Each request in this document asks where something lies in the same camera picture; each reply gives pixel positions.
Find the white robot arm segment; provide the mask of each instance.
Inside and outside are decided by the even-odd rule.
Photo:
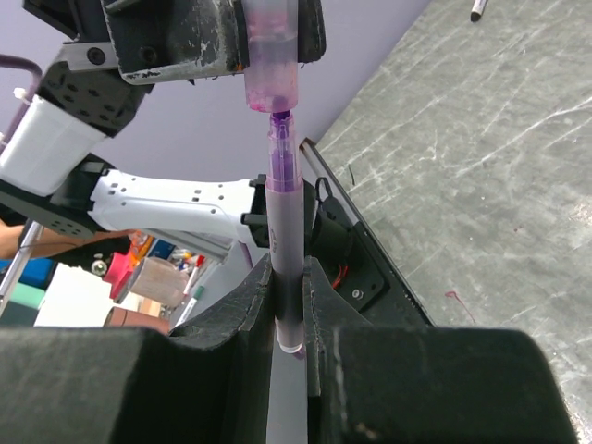
[[[205,233],[253,243],[241,223],[251,212],[249,180],[208,183],[148,179],[110,170],[100,178],[89,215],[104,229]]]
[[[38,196],[49,196],[105,135],[35,96],[0,155],[0,179]]]

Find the red wire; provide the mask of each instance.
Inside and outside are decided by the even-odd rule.
[[[347,265],[345,266],[339,266],[339,274],[337,275],[337,278],[335,279],[335,281],[333,281],[333,290],[335,290],[340,284],[341,281],[346,277],[346,275],[348,274],[348,270],[349,267]]]

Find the table surface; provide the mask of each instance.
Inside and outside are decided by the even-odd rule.
[[[319,150],[434,321],[512,327],[592,442],[589,0],[434,0]]]

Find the red object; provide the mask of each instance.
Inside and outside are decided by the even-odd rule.
[[[109,298],[111,299],[115,299],[118,296],[133,273],[130,255],[131,253],[114,253],[111,266],[109,266],[109,270],[105,277],[103,277],[103,282],[111,284],[111,293],[109,294]]]
[[[333,282],[333,290],[336,290],[337,287],[341,284],[341,281],[347,276],[348,274],[348,270],[350,268],[345,265],[345,266],[339,266],[339,274],[337,275],[337,278],[335,279],[335,282]]]

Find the pen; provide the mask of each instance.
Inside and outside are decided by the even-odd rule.
[[[473,23],[476,23],[481,19],[486,4],[487,0],[475,0],[475,3],[473,4],[473,10],[471,11],[471,21]]]
[[[188,292],[187,292],[188,294],[190,294],[192,296],[187,301],[187,305],[185,305],[185,308],[183,309],[183,313],[179,317],[179,320],[175,323],[175,327],[180,326],[189,318],[191,311],[193,310],[193,307],[195,306],[197,301],[202,297],[202,293],[204,293],[205,284],[206,284],[207,280],[214,274],[214,272],[216,270],[217,270],[217,264],[210,264],[204,270],[203,274],[201,276],[197,277],[197,279],[194,282],[192,282],[191,289],[188,290]]]
[[[303,182],[290,111],[269,119],[269,174],[265,182],[269,251],[274,270],[276,335],[284,352],[303,343],[302,275],[304,270]]]
[[[191,275],[189,276],[189,280],[187,281],[187,285],[185,286],[185,290],[183,290],[183,295],[187,296],[190,291],[191,291],[191,287],[193,287],[193,285],[195,284],[195,281],[197,280],[197,275],[199,274],[200,269],[198,266],[193,268],[193,271],[191,271]]]

